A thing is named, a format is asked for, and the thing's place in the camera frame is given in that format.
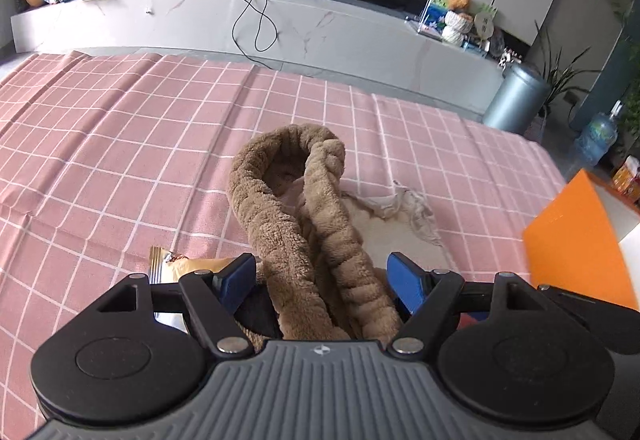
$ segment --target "orange box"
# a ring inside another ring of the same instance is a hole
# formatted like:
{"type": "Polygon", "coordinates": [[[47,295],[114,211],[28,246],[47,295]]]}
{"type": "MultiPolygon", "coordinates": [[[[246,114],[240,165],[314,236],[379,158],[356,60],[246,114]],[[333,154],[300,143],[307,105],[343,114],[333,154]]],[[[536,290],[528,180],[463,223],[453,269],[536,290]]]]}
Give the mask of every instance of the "orange box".
{"type": "Polygon", "coordinates": [[[531,284],[639,310],[640,212],[581,170],[524,230],[531,284]]]}

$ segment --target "snack package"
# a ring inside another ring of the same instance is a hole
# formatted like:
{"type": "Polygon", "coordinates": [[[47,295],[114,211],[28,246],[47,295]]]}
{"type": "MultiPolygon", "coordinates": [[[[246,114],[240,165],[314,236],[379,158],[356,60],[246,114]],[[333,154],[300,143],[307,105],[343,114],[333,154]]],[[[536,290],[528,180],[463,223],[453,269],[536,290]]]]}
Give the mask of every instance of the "snack package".
{"type": "Polygon", "coordinates": [[[626,157],[625,163],[613,176],[612,183],[620,194],[633,203],[637,202],[640,199],[640,160],[626,157]]]}
{"type": "MultiPolygon", "coordinates": [[[[162,247],[153,246],[149,250],[149,282],[177,283],[180,276],[200,269],[218,273],[233,260],[234,258],[190,260],[184,255],[178,255],[162,247]]],[[[188,333],[182,314],[156,313],[156,321],[188,333]]]]}

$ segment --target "potted plant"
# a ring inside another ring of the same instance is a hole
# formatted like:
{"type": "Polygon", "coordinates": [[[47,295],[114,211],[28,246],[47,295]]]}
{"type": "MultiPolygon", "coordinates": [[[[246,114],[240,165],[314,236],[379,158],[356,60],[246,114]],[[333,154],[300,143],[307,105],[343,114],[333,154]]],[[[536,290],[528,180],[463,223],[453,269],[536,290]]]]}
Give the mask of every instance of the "potted plant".
{"type": "Polygon", "coordinates": [[[525,137],[531,141],[541,142],[542,134],[545,130],[546,118],[551,113],[551,103],[559,95],[564,95],[569,91],[578,91],[588,94],[589,90],[579,86],[570,84],[575,77],[580,74],[599,74],[601,70],[588,70],[578,68],[577,62],[584,56],[591,47],[588,46],[580,54],[575,56],[569,65],[562,66],[560,64],[562,58],[562,47],[558,49],[558,52],[554,53],[551,38],[549,32],[546,29],[540,29],[540,26],[536,23],[536,29],[538,30],[538,37],[540,39],[540,49],[543,56],[543,67],[540,70],[539,67],[533,65],[538,72],[542,75],[543,79],[549,84],[551,90],[545,99],[542,108],[538,112],[538,116],[533,120],[530,127],[525,132],[525,137]]]}

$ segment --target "blue gripper pad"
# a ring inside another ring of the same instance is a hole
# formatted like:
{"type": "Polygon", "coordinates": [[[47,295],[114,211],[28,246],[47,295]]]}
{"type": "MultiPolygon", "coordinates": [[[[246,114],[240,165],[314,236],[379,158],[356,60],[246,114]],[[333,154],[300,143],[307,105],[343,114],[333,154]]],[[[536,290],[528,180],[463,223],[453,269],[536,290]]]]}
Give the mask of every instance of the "blue gripper pad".
{"type": "Polygon", "coordinates": [[[255,285],[254,255],[243,253],[219,273],[214,274],[213,285],[218,299],[229,314],[238,310],[244,298],[255,285]]]}
{"type": "Polygon", "coordinates": [[[391,253],[386,260],[386,279],[412,315],[427,299],[422,288],[422,278],[426,275],[404,255],[391,253]]]}

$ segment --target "pink plaid blanket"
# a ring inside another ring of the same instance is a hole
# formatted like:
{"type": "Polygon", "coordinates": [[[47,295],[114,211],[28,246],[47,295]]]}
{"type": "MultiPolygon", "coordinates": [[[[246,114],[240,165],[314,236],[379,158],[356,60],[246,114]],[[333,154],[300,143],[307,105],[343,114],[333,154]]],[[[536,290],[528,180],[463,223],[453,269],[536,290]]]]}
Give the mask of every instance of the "pink plaid blanket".
{"type": "Polygon", "coordinates": [[[150,245],[190,257],[249,250],[225,195],[232,158],[258,133],[309,121],[345,142],[344,189],[388,195],[395,180],[428,195],[466,279],[527,274],[521,232],[564,182],[517,135],[245,64],[33,56],[0,84],[3,439],[42,420],[35,349],[123,276],[147,271],[150,245]]]}

